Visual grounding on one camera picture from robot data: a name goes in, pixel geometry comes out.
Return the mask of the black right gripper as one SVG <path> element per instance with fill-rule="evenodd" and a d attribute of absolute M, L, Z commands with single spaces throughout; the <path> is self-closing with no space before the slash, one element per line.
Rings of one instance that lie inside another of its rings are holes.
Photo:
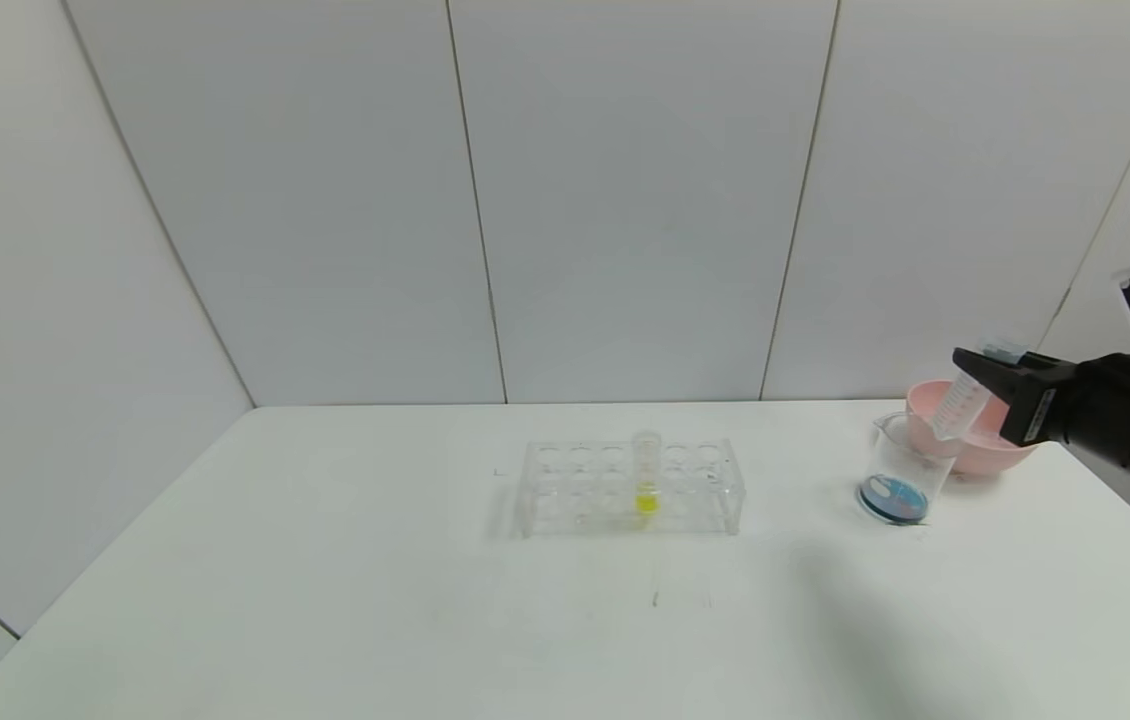
<path fill-rule="evenodd" d="M 1012 445 L 1046 441 L 1083 450 L 1130 477 L 1130 355 L 1027 370 L 1027 348 L 954 348 L 951 361 L 1009 405 L 1001 437 Z"/>

